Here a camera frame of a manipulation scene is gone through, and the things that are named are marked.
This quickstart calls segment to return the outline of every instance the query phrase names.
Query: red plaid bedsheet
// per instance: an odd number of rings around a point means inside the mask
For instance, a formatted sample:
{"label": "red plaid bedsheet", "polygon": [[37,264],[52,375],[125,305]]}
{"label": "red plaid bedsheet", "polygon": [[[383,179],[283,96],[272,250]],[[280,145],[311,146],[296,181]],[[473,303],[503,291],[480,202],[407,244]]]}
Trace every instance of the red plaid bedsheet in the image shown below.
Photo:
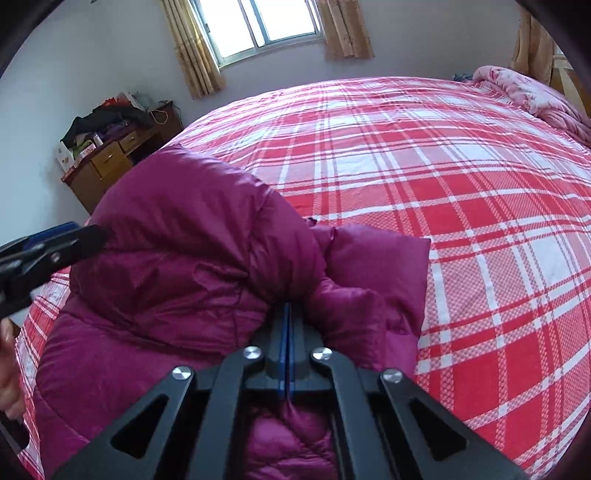
{"label": "red plaid bedsheet", "polygon": [[[412,78],[266,93],[173,142],[302,216],[431,238],[417,382],[533,478],[560,459],[590,401],[591,151],[486,85]],[[67,294],[57,275],[18,342],[34,472],[30,396]]]}

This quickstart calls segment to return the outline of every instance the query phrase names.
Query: screw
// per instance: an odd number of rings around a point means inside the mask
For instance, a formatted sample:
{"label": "screw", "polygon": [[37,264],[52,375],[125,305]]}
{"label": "screw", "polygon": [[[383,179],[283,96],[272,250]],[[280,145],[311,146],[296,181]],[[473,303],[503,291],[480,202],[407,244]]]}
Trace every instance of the screw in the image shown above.
{"label": "screw", "polygon": [[189,367],[177,367],[173,370],[173,378],[175,380],[186,380],[191,376],[191,369]]}
{"label": "screw", "polygon": [[248,360],[256,360],[262,355],[262,350],[254,345],[247,346],[244,349],[244,357]]}
{"label": "screw", "polygon": [[316,360],[324,360],[325,362],[332,356],[332,350],[325,346],[319,346],[312,350],[312,358]]}
{"label": "screw", "polygon": [[384,370],[382,377],[388,383],[400,383],[404,378],[404,374],[398,368],[388,368]]}

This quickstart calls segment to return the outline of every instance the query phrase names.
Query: window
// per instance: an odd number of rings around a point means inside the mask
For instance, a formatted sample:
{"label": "window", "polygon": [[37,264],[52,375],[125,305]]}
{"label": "window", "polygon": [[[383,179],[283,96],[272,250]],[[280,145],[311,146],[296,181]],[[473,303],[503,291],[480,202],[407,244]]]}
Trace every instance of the window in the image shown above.
{"label": "window", "polygon": [[193,0],[217,62],[320,38],[313,0]]}

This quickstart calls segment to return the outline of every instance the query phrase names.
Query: cable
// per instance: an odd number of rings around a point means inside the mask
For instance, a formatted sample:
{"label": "cable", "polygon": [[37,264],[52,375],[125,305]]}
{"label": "cable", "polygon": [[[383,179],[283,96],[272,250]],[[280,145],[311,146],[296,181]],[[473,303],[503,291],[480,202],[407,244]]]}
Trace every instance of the cable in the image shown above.
{"label": "cable", "polygon": [[[158,122],[158,120],[156,120],[156,116],[154,115],[154,112],[163,113],[164,115],[166,115],[166,120],[162,123]],[[152,118],[154,119],[154,121],[159,125],[165,125],[166,122],[168,122],[168,112],[165,112],[164,110],[158,110],[158,109],[150,110],[150,115],[152,115]]]}
{"label": "cable", "polygon": [[173,108],[178,110],[178,119],[181,121],[181,127],[184,127],[184,123],[183,123],[183,112],[181,111],[181,109],[176,106],[173,102]]}

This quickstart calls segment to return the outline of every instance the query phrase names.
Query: wooden desk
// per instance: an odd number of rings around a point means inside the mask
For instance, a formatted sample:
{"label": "wooden desk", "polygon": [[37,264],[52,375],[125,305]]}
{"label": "wooden desk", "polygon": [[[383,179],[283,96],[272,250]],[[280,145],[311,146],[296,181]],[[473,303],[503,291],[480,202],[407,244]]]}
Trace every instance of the wooden desk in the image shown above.
{"label": "wooden desk", "polygon": [[172,102],[160,106],[154,118],[158,123],[149,130],[136,127],[121,130],[61,178],[88,213],[95,211],[106,191],[134,165],[183,131]]}

